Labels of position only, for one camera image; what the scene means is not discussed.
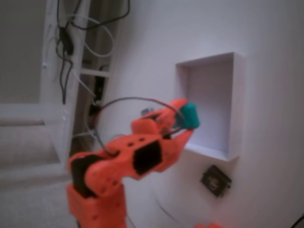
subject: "orange object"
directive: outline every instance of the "orange object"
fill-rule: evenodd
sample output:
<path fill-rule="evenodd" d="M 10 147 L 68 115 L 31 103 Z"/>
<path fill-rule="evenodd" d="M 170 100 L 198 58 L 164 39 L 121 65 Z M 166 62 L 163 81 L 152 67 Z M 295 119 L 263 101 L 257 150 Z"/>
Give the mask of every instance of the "orange object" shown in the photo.
<path fill-rule="evenodd" d="M 186 99 L 178 99 L 170 105 L 179 110 L 186 103 Z M 133 134 L 105 146 L 107 151 L 117 154 L 115 157 L 102 149 L 77 153 L 69 159 L 73 184 L 67 187 L 68 203 L 81 228 L 126 228 L 122 178 L 140 180 L 152 171 L 166 170 L 177 162 L 193 133 L 193 129 L 186 129 L 171 139 L 175 114 L 163 108 L 134 120 Z"/>

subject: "white box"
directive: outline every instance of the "white box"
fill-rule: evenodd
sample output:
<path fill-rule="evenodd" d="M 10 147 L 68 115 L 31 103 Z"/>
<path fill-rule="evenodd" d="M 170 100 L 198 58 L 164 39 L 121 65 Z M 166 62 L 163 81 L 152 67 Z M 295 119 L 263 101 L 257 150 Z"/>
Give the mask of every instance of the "white box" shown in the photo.
<path fill-rule="evenodd" d="M 200 127 L 186 150 L 230 161 L 240 155 L 245 91 L 245 62 L 235 53 L 181 62 L 176 92 L 195 103 Z"/>

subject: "floor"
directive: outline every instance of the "floor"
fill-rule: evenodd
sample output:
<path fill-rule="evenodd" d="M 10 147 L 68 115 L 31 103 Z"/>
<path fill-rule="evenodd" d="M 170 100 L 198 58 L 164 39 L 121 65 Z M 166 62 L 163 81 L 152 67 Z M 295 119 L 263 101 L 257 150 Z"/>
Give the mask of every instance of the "floor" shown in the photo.
<path fill-rule="evenodd" d="M 59 163 L 44 125 L 0 122 L 2 228 L 76 228 Z"/>

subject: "green object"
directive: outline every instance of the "green object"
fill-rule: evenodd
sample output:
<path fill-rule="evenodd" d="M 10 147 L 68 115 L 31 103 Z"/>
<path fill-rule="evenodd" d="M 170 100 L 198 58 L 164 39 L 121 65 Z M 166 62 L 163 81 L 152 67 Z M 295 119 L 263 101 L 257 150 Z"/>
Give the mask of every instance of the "green object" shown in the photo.
<path fill-rule="evenodd" d="M 187 103 L 180 109 L 181 114 L 184 117 L 184 122 L 178 114 L 175 115 L 176 124 L 178 126 L 183 125 L 184 129 L 195 129 L 200 125 L 199 117 L 196 112 L 196 106 L 194 103 Z"/>

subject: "black servo motor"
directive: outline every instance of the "black servo motor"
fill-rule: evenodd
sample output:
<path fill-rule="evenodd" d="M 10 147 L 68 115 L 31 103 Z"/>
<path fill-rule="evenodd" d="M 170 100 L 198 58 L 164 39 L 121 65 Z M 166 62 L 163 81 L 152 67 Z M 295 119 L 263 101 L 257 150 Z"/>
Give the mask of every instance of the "black servo motor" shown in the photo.
<path fill-rule="evenodd" d="M 230 188 L 232 180 L 227 177 L 218 167 L 212 165 L 200 180 L 216 197 L 223 197 L 224 191 Z"/>

